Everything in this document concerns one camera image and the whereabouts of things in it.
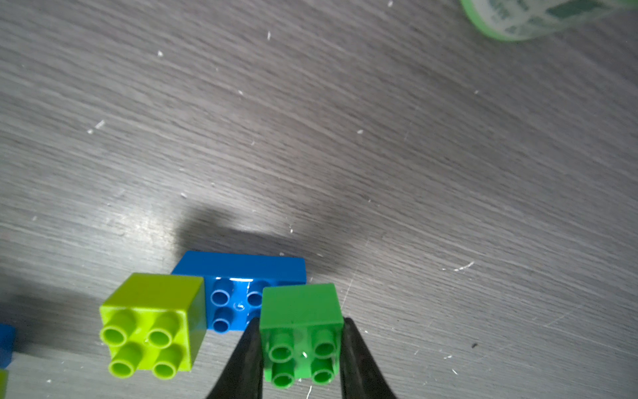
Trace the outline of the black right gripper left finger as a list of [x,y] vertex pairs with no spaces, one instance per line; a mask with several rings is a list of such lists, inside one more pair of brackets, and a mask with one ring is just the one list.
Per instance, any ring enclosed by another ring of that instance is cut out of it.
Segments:
[[249,322],[207,399],[262,399],[264,358],[260,318]]

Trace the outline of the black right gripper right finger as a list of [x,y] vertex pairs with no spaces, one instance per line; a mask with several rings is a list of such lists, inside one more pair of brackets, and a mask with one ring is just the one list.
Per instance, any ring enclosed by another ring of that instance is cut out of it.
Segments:
[[340,379],[344,399],[397,399],[352,318],[344,318]]

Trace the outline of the green lego brick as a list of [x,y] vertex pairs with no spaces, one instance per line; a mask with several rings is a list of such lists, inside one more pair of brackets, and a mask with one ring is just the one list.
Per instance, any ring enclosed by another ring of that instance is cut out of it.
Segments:
[[344,323],[334,284],[264,289],[259,332],[265,381],[277,389],[299,379],[330,384],[339,374]]

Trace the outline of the blue long lego brick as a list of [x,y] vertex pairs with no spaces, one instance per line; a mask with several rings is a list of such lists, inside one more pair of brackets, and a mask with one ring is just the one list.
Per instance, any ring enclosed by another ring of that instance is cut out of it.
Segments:
[[261,314],[264,289],[307,282],[302,258],[188,251],[173,274],[204,279],[208,329],[244,331]]

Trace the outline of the lime lego brick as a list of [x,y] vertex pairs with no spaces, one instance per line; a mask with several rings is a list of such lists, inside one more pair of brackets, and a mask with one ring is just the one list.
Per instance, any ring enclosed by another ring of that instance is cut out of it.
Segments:
[[0,399],[5,399],[8,387],[8,370],[0,370]]
[[113,377],[127,379],[143,370],[171,380],[193,369],[207,332],[204,279],[134,273],[99,312]]

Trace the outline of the blue small lego brick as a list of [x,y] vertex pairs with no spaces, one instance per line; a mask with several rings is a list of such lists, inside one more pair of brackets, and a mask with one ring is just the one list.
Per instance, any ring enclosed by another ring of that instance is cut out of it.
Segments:
[[13,360],[17,330],[8,324],[0,324],[0,368],[6,369]]

